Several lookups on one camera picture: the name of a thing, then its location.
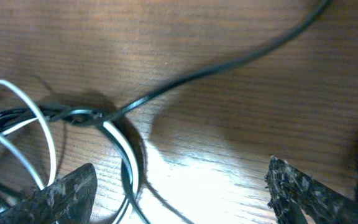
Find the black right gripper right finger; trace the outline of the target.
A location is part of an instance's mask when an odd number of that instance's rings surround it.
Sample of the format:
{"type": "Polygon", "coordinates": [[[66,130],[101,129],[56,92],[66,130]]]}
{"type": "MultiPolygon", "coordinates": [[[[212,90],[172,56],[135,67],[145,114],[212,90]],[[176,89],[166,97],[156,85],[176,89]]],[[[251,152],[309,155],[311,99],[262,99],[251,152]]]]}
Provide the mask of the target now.
{"type": "Polygon", "coordinates": [[[278,223],[358,223],[358,203],[335,192],[277,157],[265,176],[278,223]]]}

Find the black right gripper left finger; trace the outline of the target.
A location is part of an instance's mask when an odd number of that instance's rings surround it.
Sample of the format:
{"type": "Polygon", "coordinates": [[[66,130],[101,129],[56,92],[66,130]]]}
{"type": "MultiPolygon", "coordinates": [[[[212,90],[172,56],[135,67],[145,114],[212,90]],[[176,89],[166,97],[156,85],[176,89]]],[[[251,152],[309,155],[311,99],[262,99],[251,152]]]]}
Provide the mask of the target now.
{"type": "Polygon", "coordinates": [[[0,213],[0,223],[89,223],[97,186],[94,165],[86,163],[0,213]]]}

